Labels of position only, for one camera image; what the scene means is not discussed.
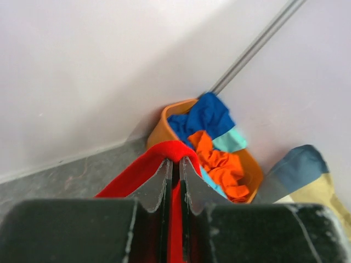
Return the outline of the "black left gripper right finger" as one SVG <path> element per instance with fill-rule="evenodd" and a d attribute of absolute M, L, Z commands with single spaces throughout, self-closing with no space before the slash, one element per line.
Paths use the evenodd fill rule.
<path fill-rule="evenodd" d="M 179 163 L 185 262 L 350 262 L 334 213 L 310 203 L 235 204 Z"/>

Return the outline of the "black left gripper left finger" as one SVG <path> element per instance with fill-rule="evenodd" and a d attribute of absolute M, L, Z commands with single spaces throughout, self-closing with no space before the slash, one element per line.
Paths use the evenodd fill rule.
<path fill-rule="evenodd" d="M 167 262 L 173 164 L 125 198 L 33 199 L 1 223 L 1 262 Z"/>

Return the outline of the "red t shirt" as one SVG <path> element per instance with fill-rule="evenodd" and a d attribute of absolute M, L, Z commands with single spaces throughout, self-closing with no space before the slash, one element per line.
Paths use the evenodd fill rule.
<path fill-rule="evenodd" d="M 156 173 L 164 159 L 179 163 L 183 157 L 189 157 L 198 176 L 201 176 L 201 166 L 197 154 L 193 149 L 178 140 L 163 141 L 149 148 L 143 155 L 138 157 L 120 175 L 115 177 L 96 198 L 121 198 L 127 197 L 152 175 Z M 172 188 L 171 199 L 171 237 L 170 262 L 183 262 L 182 241 L 182 208 L 180 201 L 180 183 Z"/>

